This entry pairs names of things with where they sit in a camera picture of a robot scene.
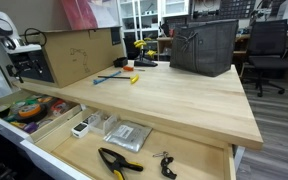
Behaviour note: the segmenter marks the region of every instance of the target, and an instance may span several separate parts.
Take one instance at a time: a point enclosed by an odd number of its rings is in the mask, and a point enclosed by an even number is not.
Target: wooden workbench
[[[168,62],[145,69],[122,73],[139,74],[134,85],[123,79],[93,85],[98,75],[120,70],[111,67],[62,89],[29,82],[16,86],[136,117],[159,131],[214,146],[261,148],[263,141],[234,66],[216,78],[170,68]]]

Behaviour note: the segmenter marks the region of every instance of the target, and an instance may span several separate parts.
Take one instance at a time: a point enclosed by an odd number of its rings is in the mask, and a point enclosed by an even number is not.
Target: wooden drawer
[[[177,173],[177,179],[235,179],[230,145],[219,148],[152,130],[140,152],[133,153],[91,132],[81,139],[73,137],[71,128],[93,112],[86,109],[34,144],[24,140],[21,145],[38,167],[56,179],[116,179],[100,158],[100,147],[144,166],[140,173],[123,169],[126,179],[167,179],[161,174],[162,158],[152,157],[163,151],[174,157],[169,168]]]
[[[30,95],[32,95],[32,93],[30,92],[18,91],[11,95],[0,98],[0,105],[12,104],[14,101],[23,100]],[[0,134],[16,145],[19,145],[19,143],[23,139],[27,139],[30,142],[36,142],[42,137],[44,137],[45,135],[47,135],[48,133],[50,133],[52,130],[57,128],[59,125],[71,119],[74,115],[76,115],[80,111],[81,111],[81,108],[79,105],[72,104],[70,110],[68,110],[66,113],[64,113],[63,115],[59,117],[54,117],[54,116],[50,117],[51,119],[53,119],[52,122],[43,126],[42,128],[38,129],[32,134],[28,134],[0,118]]]

